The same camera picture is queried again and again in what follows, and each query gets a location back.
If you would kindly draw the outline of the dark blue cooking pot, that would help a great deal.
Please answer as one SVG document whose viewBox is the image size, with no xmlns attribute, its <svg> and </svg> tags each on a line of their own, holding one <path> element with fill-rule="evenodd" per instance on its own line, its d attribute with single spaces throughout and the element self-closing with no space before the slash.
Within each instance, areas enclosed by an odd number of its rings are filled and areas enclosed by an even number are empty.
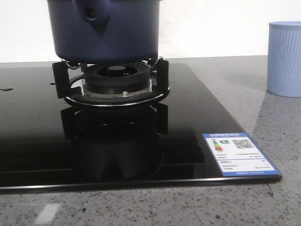
<svg viewBox="0 0 301 226">
<path fill-rule="evenodd" d="M 158 55 L 158 0 L 49 0 L 47 4 L 60 59 L 113 64 Z"/>
</svg>

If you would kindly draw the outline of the blue energy label sticker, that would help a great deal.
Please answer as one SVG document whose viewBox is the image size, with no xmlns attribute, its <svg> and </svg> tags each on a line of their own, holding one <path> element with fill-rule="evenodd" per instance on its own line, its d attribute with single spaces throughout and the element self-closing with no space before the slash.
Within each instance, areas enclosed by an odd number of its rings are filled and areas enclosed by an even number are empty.
<svg viewBox="0 0 301 226">
<path fill-rule="evenodd" d="M 280 175 L 245 132 L 207 133 L 203 137 L 225 177 Z"/>
</svg>

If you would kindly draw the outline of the light blue ribbed cup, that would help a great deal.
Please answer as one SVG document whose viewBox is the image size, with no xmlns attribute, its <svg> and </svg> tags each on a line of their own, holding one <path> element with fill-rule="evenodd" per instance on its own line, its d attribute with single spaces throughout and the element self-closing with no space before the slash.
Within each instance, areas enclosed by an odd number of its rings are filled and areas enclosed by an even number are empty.
<svg viewBox="0 0 301 226">
<path fill-rule="evenodd" d="M 301 22 L 269 23 L 267 91 L 301 96 Z"/>
</svg>

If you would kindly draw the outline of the black right pot support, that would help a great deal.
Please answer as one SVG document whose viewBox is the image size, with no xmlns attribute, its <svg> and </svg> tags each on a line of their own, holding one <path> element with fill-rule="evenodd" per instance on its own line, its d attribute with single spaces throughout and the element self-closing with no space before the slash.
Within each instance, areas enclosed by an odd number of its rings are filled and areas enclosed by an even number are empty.
<svg viewBox="0 0 301 226">
<path fill-rule="evenodd" d="M 119 108 L 150 105 L 166 98 L 170 91 L 169 62 L 159 57 L 144 62 L 150 68 L 151 91 L 102 95 L 83 90 L 84 70 L 87 64 L 68 61 L 53 63 L 53 73 L 58 98 L 79 108 Z"/>
</svg>

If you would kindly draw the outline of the black glass gas stove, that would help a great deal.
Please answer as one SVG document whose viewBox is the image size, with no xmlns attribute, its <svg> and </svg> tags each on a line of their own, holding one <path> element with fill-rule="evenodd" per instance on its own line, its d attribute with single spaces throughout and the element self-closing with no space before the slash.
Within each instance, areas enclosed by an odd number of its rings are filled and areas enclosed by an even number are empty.
<svg viewBox="0 0 301 226">
<path fill-rule="evenodd" d="M 223 176 L 203 134 L 244 130 L 187 65 L 170 80 L 159 103 L 88 111 L 57 98 L 50 64 L 2 66 L 1 192 L 280 181 Z"/>
</svg>

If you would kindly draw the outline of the black right gas burner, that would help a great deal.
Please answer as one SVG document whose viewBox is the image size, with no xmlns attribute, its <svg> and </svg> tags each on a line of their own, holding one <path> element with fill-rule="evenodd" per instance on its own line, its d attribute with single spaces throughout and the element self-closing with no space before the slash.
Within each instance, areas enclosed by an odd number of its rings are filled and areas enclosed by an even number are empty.
<svg viewBox="0 0 301 226">
<path fill-rule="evenodd" d="M 101 64 L 83 72 L 83 90 L 102 95 L 150 92 L 150 68 L 143 62 Z"/>
</svg>

